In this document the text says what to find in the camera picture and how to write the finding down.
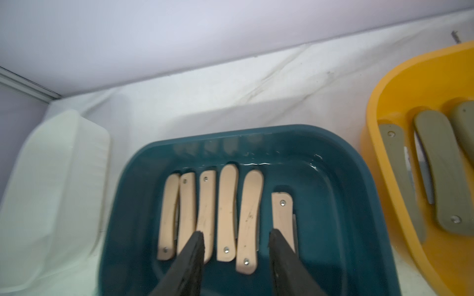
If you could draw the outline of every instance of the knife blade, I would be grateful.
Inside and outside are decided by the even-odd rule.
[[[418,158],[418,167],[421,172],[421,178],[423,179],[423,186],[425,187],[426,199],[430,205],[435,204],[435,196],[433,194],[433,181],[431,180],[431,173],[429,172],[429,165],[426,161],[425,150],[421,146],[418,134],[413,132],[415,139],[416,156]]]

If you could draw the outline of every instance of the countertop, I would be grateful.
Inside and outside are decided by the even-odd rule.
[[[461,41],[474,40],[474,10],[65,98],[50,104],[45,119],[73,108],[110,132],[104,233],[123,167],[142,146],[190,135],[309,124],[359,150],[365,108],[378,81],[414,56],[456,44],[453,31]],[[12,295],[94,295],[102,241],[85,262]],[[434,295],[396,250],[394,258],[404,296]]]

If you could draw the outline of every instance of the yellow bowl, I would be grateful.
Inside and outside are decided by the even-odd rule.
[[[392,245],[414,264],[431,287],[442,296],[474,295],[474,237],[448,233],[435,221],[416,161],[413,116],[423,109],[448,115],[463,100],[474,99],[474,42],[417,56],[391,70],[375,87],[361,135],[361,152],[372,172]],[[405,132],[411,156],[417,203],[427,229],[418,241],[398,189],[378,125],[393,123]],[[462,155],[471,193],[474,169]]]

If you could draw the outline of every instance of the teal tray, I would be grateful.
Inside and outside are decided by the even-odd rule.
[[[145,296],[173,262],[156,259],[166,178],[209,169],[219,176],[228,163],[239,169],[237,211],[245,175],[253,169],[264,175],[258,268],[252,275],[239,274],[235,260],[218,262],[214,252],[204,266],[201,295],[272,294],[268,238],[275,191],[293,197],[300,260],[328,295],[400,295],[366,164],[337,135],[305,125],[166,140],[138,151],[122,173],[110,216],[99,271],[101,295]]]

